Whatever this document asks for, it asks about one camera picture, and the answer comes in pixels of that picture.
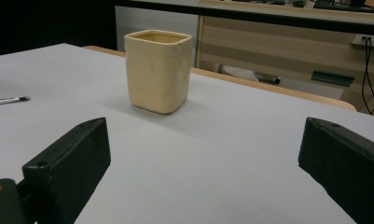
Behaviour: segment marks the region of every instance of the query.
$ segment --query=wall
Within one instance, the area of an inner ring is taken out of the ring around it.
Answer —
[[[178,0],[177,2],[199,2],[199,0]],[[192,35],[193,64],[196,58],[196,43],[199,28],[199,16],[172,13],[140,8],[116,7],[118,50],[125,51],[123,36],[132,32],[158,29]]]

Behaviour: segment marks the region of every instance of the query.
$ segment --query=white table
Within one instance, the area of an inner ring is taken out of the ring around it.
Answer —
[[[191,76],[170,115],[131,105],[123,58],[58,45],[0,56],[0,178],[77,124],[106,117],[112,162],[76,223],[353,223],[298,167],[307,117],[374,141],[374,118]]]

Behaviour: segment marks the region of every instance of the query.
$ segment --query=black cable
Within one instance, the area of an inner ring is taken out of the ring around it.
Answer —
[[[327,5],[326,3],[317,2],[316,0],[309,0],[309,1],[314,2],[314,4],[318,4],[318,5]],[[344,3],[338,3],[338,2],[331,1],[331,2],[329,2],[329,5],[330,6],[340,5],[340,6],[346,6],[347,7],[349,4],[344,4]]]
[[[367,99],[365,99],[365,80],[367,80],[367,67],[369,65],[369,59],[370,59],[370,49],[368,49],[368,43],[369,45],[372,46],[372,42],[370,38],[365,39],[365,73],[364,73],[364,79],[362,81],[362,99],[364,100],[365,107],[367,108],[367,112],[369,114],[372,114],[372,111],[370,111],[369,106],[367,105]]]
[[[371,50],[372,50],[372,40],[370,38],[367,38],[365,40],[365,57],[366,58],[365,58],[365,74],[364,74],[364,80],[363,80],[363,86],[362,86],[362,96],[363,96],[364,103],[365,103],[365,106],[367,107],[367,111],[369,112],[369,114],[372,114],[374,108],[373,108],[372,111],[370,111],[368,106],[367,106],[367,101],[365,99],[365,92],[364,92],[365,88],[364,87],[365,87],[365,80],[367,80],[367,83],[368,83],[369,88],[370,88],[370,92],[372,93],[372,96],[373,96],[373,99],[374,99],[374,90],[372,88],[372,84],[370,83],[369,72],[367,70],[368,65],[369,65]]]

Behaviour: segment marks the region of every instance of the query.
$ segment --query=cream ceramic cup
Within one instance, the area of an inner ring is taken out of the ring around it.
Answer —
[[[159,30],[125,35],[129,98],[133,105],[160,114],[173,112],[187,98],[192,37]]]

